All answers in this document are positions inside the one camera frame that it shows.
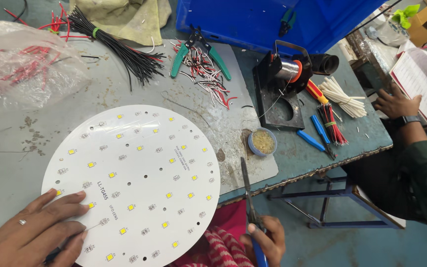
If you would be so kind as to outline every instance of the black smartwatch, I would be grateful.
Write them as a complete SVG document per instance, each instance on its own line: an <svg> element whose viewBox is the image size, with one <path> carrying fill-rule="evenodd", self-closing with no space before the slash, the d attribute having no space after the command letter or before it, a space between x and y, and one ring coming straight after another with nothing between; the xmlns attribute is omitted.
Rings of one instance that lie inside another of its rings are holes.
<svg viewBox="0 0 427 267"><path fill-rule="evenodd" d="M397 128L401 128L411 122L420 122L420 119L418 116L401 116L393 120L393 124Z"/></svg>

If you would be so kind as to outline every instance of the open book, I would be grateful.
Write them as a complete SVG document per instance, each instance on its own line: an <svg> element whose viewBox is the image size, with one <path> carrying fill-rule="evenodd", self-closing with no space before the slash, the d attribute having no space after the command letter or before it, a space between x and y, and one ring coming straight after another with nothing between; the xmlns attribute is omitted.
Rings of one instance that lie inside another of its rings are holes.
<svg viewBox="0 0 427 267"><path fill-rule="evenodd" d="M409 99L423 95L419 113L427 122L427 52L420 48L405 51L390 75Z"/></svg>

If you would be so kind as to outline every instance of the circular led circuit board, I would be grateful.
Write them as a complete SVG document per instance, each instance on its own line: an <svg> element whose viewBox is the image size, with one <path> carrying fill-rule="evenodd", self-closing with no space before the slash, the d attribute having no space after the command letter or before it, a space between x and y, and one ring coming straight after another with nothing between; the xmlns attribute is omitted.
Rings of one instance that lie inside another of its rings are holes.
<svg viewBox="0 0 427 267"><path fill-rule="evenodd" d="M122 106L78 126L50 160L42 192L85 190L77 263L162 267L190 249L217 207L220 170L205 135L157 106Z"/></svg>

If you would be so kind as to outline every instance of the hand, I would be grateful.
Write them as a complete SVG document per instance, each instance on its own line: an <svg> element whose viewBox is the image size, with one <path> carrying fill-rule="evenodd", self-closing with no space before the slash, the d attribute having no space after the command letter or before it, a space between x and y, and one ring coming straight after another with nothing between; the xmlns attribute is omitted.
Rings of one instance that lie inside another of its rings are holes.
<svg viewBox="0 0 427 267"><path fill-rule="evenodd" d="M385 90L380 89L377 98L377 103L374 107L387 115L390 119L396 119L401 116L417 116L419 110L419 103L421 102L422 95L417 95L413 100L406 99L401 93L397 84L391 84L393 96L387 94Z"/></svg>
<svg viewBox="0 0 427 267"><path fill-rule="evenodd" d="M270 267L280 267L281 258L286 252L286 244L284 243L284 228L278 218L271 216L261 216L263 225L266 228L266 234L258 229L254 224L248 225L248 232L240 236L240 242L245 246L246 256L250 261L257 265L255 252L253 251L252 237L258 242L263 250Z"/></svg>
<svg viewBox="0 0 427 267"><path fill-rule="evenodd" d="M38 197L0 228L0 267L70 267L82 251L87 232L80 222L62 222L84 215L88 205L80 202L84 191L57 199L55 189ZM66 238L72 237L55 259L44 265L45 258Z"/></svg>

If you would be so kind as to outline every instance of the solder wire spool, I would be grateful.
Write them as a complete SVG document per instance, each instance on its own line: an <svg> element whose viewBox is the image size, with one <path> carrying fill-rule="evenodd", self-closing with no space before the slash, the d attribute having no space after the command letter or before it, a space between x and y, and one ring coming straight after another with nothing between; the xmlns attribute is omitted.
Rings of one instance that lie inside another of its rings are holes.
<svg viewBox="0 0 427 267"><path fill-rule="evenodd" d="M288 83L296 82L302 73L302 63L299 60L285 58L280 58L280 60L282 68L276 73L275 77L286 80Z"/></svg>

